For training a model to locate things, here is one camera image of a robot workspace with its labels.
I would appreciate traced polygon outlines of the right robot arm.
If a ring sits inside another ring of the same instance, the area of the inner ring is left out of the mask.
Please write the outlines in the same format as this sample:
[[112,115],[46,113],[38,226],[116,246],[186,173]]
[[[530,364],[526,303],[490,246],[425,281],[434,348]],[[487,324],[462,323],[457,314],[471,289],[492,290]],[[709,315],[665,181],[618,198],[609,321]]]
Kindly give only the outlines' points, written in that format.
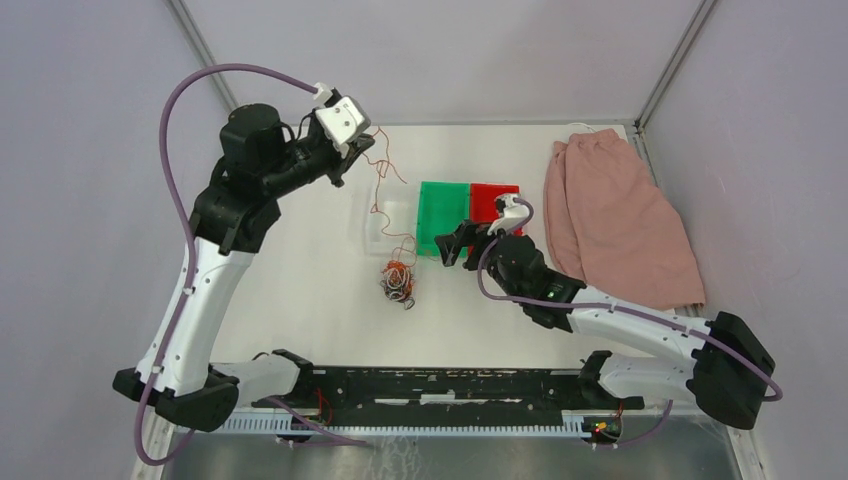
[[629,357],[592,353],[577,382],[580,400],[602,408],[614,398],[650,397],[688,402],[727,426],[752,429],[765,403],[781,399],[775,361],[745,321],[721,311],[713,319],[679,316],[617,299],[550,267],[531,238],[464,221],[438,235],[441,262],[489,276],[502,294],[537,325],[611,340],[642,352]]

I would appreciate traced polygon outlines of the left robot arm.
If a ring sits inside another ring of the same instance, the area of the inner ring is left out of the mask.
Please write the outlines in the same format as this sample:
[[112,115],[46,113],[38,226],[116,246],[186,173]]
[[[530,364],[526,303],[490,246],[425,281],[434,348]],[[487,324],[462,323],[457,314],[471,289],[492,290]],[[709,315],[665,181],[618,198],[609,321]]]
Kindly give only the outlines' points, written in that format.
[[306,361],[275,351],[240,363],[210,357],[238,283],[280,218],[279,200],[326,177],[335,187],[370,148],[368,116],[351,97],[309,113],[297,138],[266,104],[234,110],[221,129],[223,155],[194,202],[177,288],[148,353],[117,372],[113,386],[171,423],[201,432],[220,428],[239,407],[279,395],[307,404],[314,379]]

